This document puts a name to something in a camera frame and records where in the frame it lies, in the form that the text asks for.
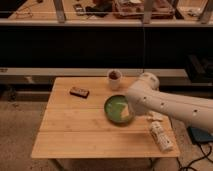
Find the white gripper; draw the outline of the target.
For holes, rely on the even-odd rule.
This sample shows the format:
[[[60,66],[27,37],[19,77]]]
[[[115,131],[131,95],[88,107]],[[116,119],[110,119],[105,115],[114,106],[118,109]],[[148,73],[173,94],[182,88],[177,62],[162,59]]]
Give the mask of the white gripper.
[[[135,116],[142,116],[148,112],[148,109],[144,107],[141,103],[128,101],[128,107],[124,107],[123,110],[121,111],[122,120],[127,119],[130,116],[130,114]]]

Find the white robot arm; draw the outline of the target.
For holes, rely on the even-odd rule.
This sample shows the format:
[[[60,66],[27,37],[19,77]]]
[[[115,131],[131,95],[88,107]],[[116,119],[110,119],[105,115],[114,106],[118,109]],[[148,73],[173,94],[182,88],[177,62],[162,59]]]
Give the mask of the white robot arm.
[[[160,92],[159,85],[156,75],[141,74],[125,92],[129,112],[140,116],[156,111],[213,133],[213,100]]]

